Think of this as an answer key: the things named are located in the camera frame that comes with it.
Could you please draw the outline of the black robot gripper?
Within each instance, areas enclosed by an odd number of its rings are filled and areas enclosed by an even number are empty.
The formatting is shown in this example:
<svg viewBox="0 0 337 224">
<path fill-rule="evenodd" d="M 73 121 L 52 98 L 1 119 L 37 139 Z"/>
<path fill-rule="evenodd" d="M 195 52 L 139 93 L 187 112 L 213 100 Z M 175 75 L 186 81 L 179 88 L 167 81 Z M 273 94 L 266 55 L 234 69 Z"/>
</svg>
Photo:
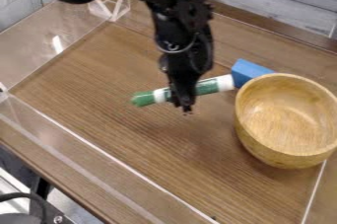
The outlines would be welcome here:
<svg viewBox="0 0 337 224">
<path fill-rule="evenodd" d="M 183 113 L 191 113 L 195 102 L 195 83 L 213 67 L 213 35 L 202 30 L 190 37 L 179 33 L 155 34 L 162 52 L 159 68 L 167 76 L 170 102 Z"/>
</svg>

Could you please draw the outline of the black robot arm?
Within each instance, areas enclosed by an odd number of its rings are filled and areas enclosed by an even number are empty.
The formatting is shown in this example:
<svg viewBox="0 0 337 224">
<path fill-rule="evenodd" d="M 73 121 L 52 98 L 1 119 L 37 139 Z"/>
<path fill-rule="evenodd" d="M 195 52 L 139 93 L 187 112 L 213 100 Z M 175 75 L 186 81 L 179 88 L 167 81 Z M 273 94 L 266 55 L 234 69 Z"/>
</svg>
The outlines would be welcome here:
<svg viewBox="0 0 337 224">
<path fill-rule="evenodd" d="M 211 5 L 207 0 L 141 1 L 151 13 L 170 102 L 183 112 L 190 112 L 197 81 L 213 66 Z"/>
</svg>

